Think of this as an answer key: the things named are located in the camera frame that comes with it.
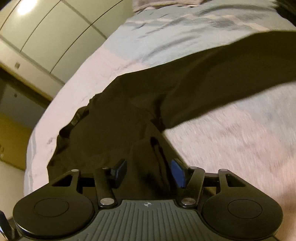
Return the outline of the dark brown garment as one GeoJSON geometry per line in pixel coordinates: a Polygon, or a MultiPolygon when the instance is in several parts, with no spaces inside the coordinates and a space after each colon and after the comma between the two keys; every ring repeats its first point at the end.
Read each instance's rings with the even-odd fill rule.
{"type": "Polygon", "coordinates": [[[295,32],[273,31],[115,78],[62,128],[49,180],[72,169],[92,174],[120,159],[127,172],[119,199],[174,199],[162,133],[214,108],[295,80],[295,32]]]}

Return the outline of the pink and blue bedspread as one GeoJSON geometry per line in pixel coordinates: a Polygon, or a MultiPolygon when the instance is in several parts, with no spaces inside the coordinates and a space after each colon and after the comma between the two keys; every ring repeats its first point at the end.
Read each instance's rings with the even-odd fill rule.
{"type": "Polygon", "coordinates": [[[170,160],[227,168],[283,210],[295,240],[295,26],[273,1],[148,9],[51,102],[29,141],[24,193],[127,161],[123,199],[172,199],[170,160]]]}

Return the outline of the white built-in wardrobe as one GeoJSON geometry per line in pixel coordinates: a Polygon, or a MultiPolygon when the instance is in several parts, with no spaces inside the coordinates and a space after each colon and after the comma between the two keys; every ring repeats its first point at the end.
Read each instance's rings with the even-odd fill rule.
{"type": "Polygon", "coordinates": [[[132,1],[1,4],[1,38],[62,83],[133,16],[132,1]]]}

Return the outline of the mauve pillow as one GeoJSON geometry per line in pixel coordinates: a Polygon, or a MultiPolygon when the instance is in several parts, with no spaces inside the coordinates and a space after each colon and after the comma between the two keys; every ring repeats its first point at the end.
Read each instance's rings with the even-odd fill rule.
{"type": "Polygon", "coordinates": [[[203,2],[205,1],[204,0],[133,0],[132,9],[136,13],[148,7],[158,8],[158,7],[170,6],[170,5],[198,6],[203,2]]]}

